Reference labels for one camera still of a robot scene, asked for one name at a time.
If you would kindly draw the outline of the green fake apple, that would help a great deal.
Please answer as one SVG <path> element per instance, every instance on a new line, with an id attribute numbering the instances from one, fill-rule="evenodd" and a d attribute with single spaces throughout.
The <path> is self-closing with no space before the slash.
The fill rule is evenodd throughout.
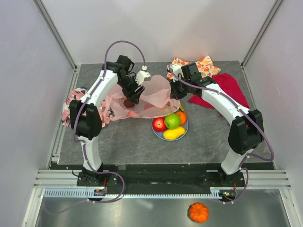
<path id="1" fill-rule="evenodd" d="M 176 113 L 171 113 L 165 117 L 164 123 L 168 129 L 175 129 L 180 125 L 180 117 Z"/>

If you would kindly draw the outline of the dark purple fake fruit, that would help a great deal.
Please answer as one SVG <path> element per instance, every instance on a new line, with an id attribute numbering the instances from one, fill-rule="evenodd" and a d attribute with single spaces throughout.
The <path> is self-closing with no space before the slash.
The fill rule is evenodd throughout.
<path id="1" fill-rule="evenodd" d="M 135 106 L 135 103 L 130 102 L 128 99 L 125 99 L 123 104 L 126 108 L 132 108 Z"/>

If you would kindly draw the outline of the red fake apple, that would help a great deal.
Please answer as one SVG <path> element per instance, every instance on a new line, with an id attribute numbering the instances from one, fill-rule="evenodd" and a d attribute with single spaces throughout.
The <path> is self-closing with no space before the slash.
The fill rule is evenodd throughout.
<path id="1" fill-rule="evenodd" d="M 152 128 L 156 132 L 165 131 L 167 129 L 167 126 L 165 125 L 165 119 L 163 117 L 153 119 Z"/>

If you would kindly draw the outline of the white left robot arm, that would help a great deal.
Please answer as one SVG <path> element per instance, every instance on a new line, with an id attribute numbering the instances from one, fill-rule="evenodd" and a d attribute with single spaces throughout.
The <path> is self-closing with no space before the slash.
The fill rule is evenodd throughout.
<path id="1" fill-rule="evenodd" d="M 74 138 L 82 147 L 83 167 L 90 171 L 87 180 L 93 186 L 99 186 L 104 181 L 101 172 L 102 160 L 98 150 L 98 136 L 102 129 L 99 108 L 110 90 L 118 85 L 126 100 L 132 104 L 139 103 L 140 95 L 145 90 L 142 83 L 151 79 L 147 66 L 131 76 L 134 63 L 126 56 L 120 55 L 116 62 L 105 62 L 97 80 L 88 92 L 80 99 L 70 102 L 71 128 Z"/>

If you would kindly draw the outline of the pink translucent plastic bag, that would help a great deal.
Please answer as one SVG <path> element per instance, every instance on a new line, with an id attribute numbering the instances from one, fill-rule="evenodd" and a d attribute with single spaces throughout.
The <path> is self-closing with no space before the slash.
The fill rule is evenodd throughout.
<path id="1" fill-rule="evenodd" d="M 163 117 L 179 109 L 180 101 L 170 98 L 170 83 L 165 77 L 154 75 L 143 85 L 145 90 L 140 95 L 139 104 L 133 107 L 124 105 L 126 97 L 119 85 L 110 90 L 99 109 L 103 127 L 121 119 Z"/>

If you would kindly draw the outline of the orange fake orange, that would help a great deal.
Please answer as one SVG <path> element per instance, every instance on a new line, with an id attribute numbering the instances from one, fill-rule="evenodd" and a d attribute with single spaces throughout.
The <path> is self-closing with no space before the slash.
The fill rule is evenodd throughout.
<path id="1" fill-rule="evenodd" d="M 178 111 L 176 115 L 180 118 L 180 125 L 184 125 L 187 122 L 187 115 L 184 112 Z"/>

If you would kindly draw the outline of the yellow fake banana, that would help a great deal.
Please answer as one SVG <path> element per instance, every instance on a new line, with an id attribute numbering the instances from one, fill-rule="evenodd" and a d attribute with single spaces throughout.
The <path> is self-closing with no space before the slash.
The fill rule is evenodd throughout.
<path id="1" fill-rule="evenodd" d="M 179 110 L 180 110 L 180 111 L 182 111 L 182 112 L 184 112 L 184 111 L 185 111 L 185 109 L 183 108 L 183 106 L 182 106 L 182 104 L 181 104 L 181 103 L 179 104 Z"/>

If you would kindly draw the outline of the yellow fake mango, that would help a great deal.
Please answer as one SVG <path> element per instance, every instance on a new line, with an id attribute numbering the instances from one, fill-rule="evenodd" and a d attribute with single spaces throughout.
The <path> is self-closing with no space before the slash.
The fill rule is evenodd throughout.
<path id="1" fill-rule="evenodd" d="M 180 136 L 184 135 L 186 133 L 186 130 L 182 126 L 178 126 L 175 129 L 168 129 L 164 131 L 163 137 L 166 140 L 176 140 Z"/>

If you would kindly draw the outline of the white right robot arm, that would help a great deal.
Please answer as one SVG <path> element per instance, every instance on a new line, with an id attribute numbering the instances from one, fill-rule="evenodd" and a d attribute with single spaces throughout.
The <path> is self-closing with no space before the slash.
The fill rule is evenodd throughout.
<path id="1" fill-rule="evenodd" d="M 261 112 L 239 104 L 210 76 L 202 77 L 195 63 L 168 65 L 167 71 L 173 76 L 170 81 L 172 98 L 182 99 L 188 93 L 197 95 L 214 107 L 230 125 L 230 148 L 217 174 L 218 183 L 228 186 L 234 180 L 233 174 L 240 170 L 244 156 L 264 140 Z"/>

